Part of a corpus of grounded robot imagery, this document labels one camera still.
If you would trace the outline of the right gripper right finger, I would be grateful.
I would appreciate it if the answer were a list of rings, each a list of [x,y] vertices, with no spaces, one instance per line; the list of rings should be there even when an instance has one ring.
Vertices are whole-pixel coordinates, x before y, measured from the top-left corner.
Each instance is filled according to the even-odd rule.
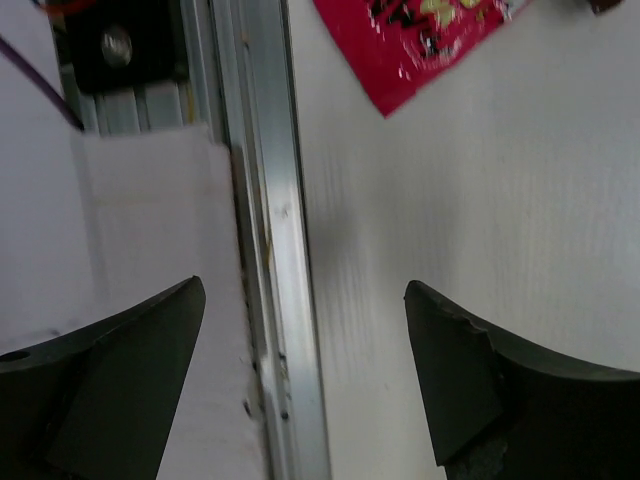
[[[564,355],[419,281],[404,296],[435,461],[450,479],[635,479],[639,376]]]

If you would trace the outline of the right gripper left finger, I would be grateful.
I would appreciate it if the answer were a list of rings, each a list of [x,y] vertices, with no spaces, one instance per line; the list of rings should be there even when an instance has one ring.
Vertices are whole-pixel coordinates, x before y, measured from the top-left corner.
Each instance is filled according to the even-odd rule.
[[[2,355],[2,478],[156,478],[205,304],[194,276]]]

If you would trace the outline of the red candy packet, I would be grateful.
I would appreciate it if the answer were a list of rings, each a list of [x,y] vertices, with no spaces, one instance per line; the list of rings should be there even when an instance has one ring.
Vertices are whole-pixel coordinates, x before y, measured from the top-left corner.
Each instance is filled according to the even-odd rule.
[[[387,117],[504,27],[526,1],[314,3],[365,93]]]

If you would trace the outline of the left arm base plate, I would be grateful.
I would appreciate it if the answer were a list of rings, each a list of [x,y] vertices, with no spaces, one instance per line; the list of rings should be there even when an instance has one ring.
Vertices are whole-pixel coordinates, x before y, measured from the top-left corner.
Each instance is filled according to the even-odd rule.
[[[84,94],[189,77],[179,1],[91,1],[66,15],[64,26]]]

